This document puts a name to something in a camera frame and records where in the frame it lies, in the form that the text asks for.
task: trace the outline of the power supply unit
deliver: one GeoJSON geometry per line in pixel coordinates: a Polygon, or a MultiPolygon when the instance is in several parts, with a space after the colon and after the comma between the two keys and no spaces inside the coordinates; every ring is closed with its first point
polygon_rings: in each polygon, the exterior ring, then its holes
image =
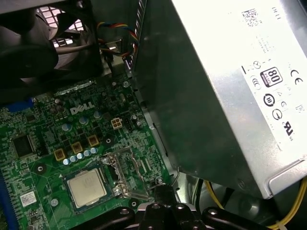
{"type": "Polygon", "coordinates": [[[307,175],[296,0],[149,0],[139,89],[174,168],[270,198],[307,175]]]}

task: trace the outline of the green circuit board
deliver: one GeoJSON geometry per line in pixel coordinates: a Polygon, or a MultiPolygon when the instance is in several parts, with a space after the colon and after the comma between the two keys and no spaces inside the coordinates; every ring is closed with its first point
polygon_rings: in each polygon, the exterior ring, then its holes
{"type": "Polygon", "coordinates": [[[99,77],[0,110],[0,169],[20,229],[71,229],[153,201],[170,183],[128,77],[99,77]]]}

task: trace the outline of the fan grille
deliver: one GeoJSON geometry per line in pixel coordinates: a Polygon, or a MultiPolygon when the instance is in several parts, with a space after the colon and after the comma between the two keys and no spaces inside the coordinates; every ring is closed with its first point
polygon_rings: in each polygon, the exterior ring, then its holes
{"type": "MultiPolygon", "coordinates": [[[[45,6],[45,7],[38,8],[37,12],[39,12],[45,18],[49,26],[57,27],[58,20],[56,16],[59,13],[63,13],[64,11],[53,8],[53,7],[45,6]]],[[[84,30],[84,27],[82,25],[82,22],[78,19],[75,21],[73,25],[69,27],[69,29],[80,31],[80,30],[84,30]]],[[[52,42],[53,42],[54,47],[59,47],[59,46],[66,46],[66,45],[72,44],[73,40],[57,38],[57,39],[54,39],[52,42]]]]}

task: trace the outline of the power supply label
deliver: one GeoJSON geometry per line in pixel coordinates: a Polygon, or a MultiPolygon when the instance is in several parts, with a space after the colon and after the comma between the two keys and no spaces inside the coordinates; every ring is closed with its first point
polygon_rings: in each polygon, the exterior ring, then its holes
{"type": "Polygon", "coordinates": [[[307,58],[277,0],[245,1],[230,17],[240,22],[240,66],[281,150],[303,156],[307,141],[307,58]]]}

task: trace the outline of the dell logo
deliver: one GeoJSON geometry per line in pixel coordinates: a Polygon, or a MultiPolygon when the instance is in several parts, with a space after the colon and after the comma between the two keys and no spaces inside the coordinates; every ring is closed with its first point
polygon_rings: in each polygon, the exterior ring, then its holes
{"type": "Polygon", "coordinates": [[[84,103],[83,105],[79,105],[78,107],[71,108],[71,115],[75,115],[78,112],[83,112],[84,110],[88,110],[91,108],[95,108],[95,106],[92,105],[91,102],[89,102],[88,104],[84,103]]]}

